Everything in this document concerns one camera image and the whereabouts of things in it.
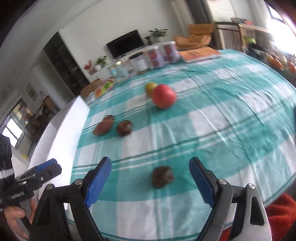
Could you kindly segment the person's left hand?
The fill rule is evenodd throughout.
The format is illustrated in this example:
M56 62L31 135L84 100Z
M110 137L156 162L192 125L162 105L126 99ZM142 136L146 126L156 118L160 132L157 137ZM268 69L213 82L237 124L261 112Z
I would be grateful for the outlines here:
M5 219L1 227L1 235L3 235L3 240L29 239L29 236L16 221L17 218L23 218L26 216L24 209L18 206L8 206L3 210L2 214L4 215Z

